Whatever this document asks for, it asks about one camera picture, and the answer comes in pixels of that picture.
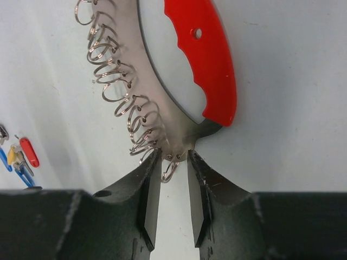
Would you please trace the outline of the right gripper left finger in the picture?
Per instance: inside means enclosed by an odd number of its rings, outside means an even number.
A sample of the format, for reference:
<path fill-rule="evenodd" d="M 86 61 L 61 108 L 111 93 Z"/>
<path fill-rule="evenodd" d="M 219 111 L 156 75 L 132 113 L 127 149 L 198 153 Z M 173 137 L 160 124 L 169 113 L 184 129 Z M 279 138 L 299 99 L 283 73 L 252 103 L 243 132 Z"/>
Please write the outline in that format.
<path fill-rule="evenodd" d="M 162 151 L 93 196 L 100 203 L 96 231 L 103 259 L 149 259 L 155 248 Z"/>

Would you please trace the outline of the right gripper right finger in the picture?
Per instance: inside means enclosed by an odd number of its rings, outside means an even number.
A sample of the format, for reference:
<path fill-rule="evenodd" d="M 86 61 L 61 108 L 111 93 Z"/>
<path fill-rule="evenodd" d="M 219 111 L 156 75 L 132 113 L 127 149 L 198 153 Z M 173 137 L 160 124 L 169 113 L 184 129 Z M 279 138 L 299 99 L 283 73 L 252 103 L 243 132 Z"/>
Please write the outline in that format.
<path fill-rule="evenodd" d="M 194 245 L 200 259 L 262 259 L 265 242 L 250 193 L 188 152 Z"/>

